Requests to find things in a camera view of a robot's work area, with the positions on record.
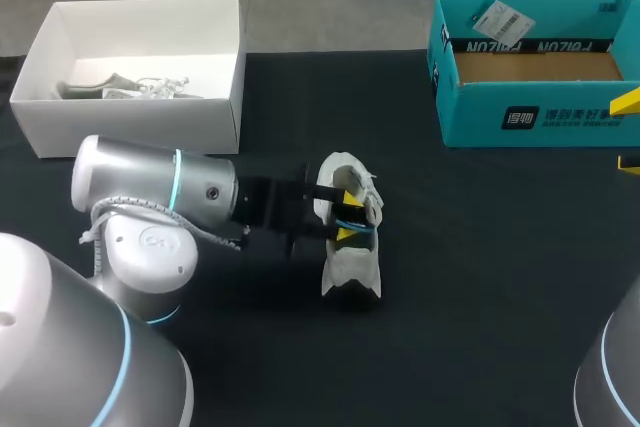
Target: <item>white cable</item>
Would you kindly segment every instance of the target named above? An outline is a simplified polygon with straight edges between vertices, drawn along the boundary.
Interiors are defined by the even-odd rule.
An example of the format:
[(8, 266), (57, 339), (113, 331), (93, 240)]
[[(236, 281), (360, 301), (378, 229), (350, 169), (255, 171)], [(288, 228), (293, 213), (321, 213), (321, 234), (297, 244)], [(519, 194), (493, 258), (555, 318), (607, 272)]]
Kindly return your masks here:
[(94, 275), (99, 275), (102, 273), (102, 241), (100, 240), (100, 226), (111, 218), (113, 215), (127, 215), (131, 217), (139, 217), (140, 215), (135, 212), (128, 212), (125, 209), (119, 209), (117, 211), (109, 211), (103, 213), (103, 211), (110, 207), (119, 207), (123, 205), (131, 205), (135, 207), (141, 207), (143, 209), (147, 209), (151, 212), (158, 212), (160, 214), (165, 215), (168, 219), (171, 219), (175, 222), (179, 227), (188, 230), (192, 234), (203, 238), (209, 242), (214, 244), (222, 245), (224, 247), (229, 247), (234, 250), (240, 250), (240, 246), (234, 243), (229, 239), (225, 239), (223, 237), (219, 237), (215, 234), (211, 234), (209, 232), (205, 232), (204, 230), (196, 227), (187, 219), (185, 219), (182, 215), (174, 212), (171, 209), (168, 209), (164, 205), (158, 204), (156, 202), (151, 202), (148, 200), (137, 199), (135, 197), (107, 197), (106, 199), (102, 199), (95, 203), (93, 208), (91, 209), (91, 229), (82, 234), (80, 237), (80, 243), (84, 244), (87, 242), (93, 242), (93, 264), (94, 264)]

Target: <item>barcode label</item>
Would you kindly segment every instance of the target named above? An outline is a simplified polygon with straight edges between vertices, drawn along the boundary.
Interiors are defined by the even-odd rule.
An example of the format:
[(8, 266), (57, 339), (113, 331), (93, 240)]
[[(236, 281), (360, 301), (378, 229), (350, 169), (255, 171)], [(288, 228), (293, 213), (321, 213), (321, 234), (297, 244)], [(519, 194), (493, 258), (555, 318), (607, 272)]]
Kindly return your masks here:
[(511, 48), (534, 25), (536, 23), (533, 19), (496, 0), (478, 19), (473, 28)]
[(520, 14), (513, 14), (511, 18), (507, 21), (507, 23), (504, 24), (500, 29), (500, 31), (496, 34), (496, 40), (500, 40), (500, 38), (509, 31), (511, 26), (515, 24), (519, 18), (520, 18)]

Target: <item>blue box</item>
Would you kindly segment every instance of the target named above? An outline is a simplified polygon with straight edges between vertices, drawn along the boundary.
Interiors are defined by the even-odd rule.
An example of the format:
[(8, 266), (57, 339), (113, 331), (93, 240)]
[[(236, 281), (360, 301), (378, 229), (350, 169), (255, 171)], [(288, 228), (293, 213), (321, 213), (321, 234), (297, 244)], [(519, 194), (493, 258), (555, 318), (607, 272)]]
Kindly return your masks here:
[(499, 0), (536, 23), (512, 48), (473, 29), (496, 0), (436, 0), (427, 58), (451, 147), (640, 146), (640, 0)]

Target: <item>yellow object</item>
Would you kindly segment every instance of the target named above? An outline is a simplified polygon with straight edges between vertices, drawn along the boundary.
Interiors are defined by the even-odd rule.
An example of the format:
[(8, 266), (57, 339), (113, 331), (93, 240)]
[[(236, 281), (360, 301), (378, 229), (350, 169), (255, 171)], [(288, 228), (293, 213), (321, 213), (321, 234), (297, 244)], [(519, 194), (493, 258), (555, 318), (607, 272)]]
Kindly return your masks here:
[[(364, 204), (356, 199), (353, 195), (351, 195), (346, 190), (344, 191), (344, 199), (342, 199), (342, 203), (347, 205), (355, 205), (356, 207), (364, 207)], [(336, 240), (346, 239), (347, 237), (351, 237), (352, 235), (357, 234), (357, 232), (349, 229), (338, 229), (338, 237)]]
[(618, 170), (622, 170), (624, 172), (629, 172), (630, 174), (640, 175), (640, 162), (635, 165), (626, 165), (622, 167), (622, 156), (618, 156)]
[(640, 114), (640, 88), (613, 99), (609, 104), (611, 115)]

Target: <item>tabletop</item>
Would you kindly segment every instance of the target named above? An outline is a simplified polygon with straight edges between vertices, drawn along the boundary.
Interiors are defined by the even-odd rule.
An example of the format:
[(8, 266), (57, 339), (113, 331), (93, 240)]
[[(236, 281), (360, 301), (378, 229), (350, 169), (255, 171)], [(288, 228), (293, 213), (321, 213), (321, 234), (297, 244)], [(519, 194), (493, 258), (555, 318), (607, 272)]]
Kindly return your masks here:
[[(19, 63), (0, 60), (0, 231), (88, 276), (72, 161), (38, 160), (7, 105)], [(382, 302), (323, 299), (316, 240), (200, 244), (163, 329), (193, 425), (574, 426), (576, 370), (640, 260), (620, 152), (447, 149), (424, 51), (248, 55), (238, 171), (313, 176), (333, 151), (377, 175)]]

